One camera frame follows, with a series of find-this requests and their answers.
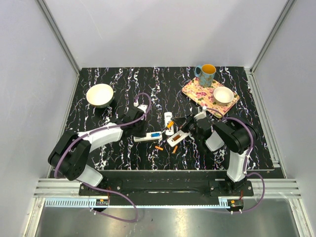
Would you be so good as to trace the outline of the white remote black batteries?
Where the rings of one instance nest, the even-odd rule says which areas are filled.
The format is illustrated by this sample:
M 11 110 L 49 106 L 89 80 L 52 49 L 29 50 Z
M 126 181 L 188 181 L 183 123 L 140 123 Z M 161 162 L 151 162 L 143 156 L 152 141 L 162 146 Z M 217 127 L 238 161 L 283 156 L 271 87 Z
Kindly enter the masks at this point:
M 167 124 L 171 121 L 172 112 L 165 112 L 164 113 L 164 125 L 165 125 L 165 134 L 167 136 L 172 136 L 174 134 L 174 126 L 171 129 L 167 129 Z

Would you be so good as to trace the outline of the white remote orange compartment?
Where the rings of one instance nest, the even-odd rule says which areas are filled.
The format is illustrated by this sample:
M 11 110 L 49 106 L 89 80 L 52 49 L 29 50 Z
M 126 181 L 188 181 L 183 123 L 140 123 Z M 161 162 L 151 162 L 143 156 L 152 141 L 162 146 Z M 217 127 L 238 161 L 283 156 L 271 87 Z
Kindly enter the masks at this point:
M 170 145 L 170 147 L 175 147 L 189 135 L 189 132 L 183 132 L 182 130 L 179 130 L 177 133 L 167 139 L 167 143 Z

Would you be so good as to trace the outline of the white remote blue battery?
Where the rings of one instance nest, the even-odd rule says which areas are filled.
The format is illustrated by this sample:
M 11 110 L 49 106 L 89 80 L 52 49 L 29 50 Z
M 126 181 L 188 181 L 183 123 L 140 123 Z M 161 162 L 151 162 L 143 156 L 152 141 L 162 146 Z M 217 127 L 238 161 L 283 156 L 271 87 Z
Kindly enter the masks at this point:
M 162 133 L 161 132 L 149 132 L 146 133 L 144 137 L 133 137 L 134 142 L 149 142 L 155 140 L 161 140 Z

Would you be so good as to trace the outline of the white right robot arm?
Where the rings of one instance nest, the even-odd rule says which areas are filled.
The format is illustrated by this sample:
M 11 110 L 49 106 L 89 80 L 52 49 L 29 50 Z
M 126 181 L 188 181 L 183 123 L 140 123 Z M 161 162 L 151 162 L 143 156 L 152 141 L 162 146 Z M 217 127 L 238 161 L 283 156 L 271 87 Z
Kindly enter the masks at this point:
M 226 117 L 211 124 L 206 115 L 189 114 L 171 118 L 179 129 L 167 139 L 171 147 L 187 136 L 192 136 L 200 153 L 208 155 L 223 146 L 230 151 L 229 166 L 225 181 L 220 185 L 229 195 L 237 195 L 247 181 L 247 162 L 258 138 L 256 129 L 247 121 L 237 117 Z

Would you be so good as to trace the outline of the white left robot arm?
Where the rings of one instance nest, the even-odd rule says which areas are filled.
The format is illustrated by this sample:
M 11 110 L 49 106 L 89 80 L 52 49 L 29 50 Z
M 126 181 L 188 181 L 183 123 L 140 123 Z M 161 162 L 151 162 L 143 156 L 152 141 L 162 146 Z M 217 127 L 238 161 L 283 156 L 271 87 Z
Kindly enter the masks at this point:
M 103 175 L 87 164 L 89 154 L 112 142 L 118 142 L 125 136 L 145 134 L 145 111 L 133 107 L 119 119 L 90 131 L 65 131 L 48 157 L 48 163 L 69 181 L 78 180 L 90 185 L 96 195 L 102 195 L 107 189 Z

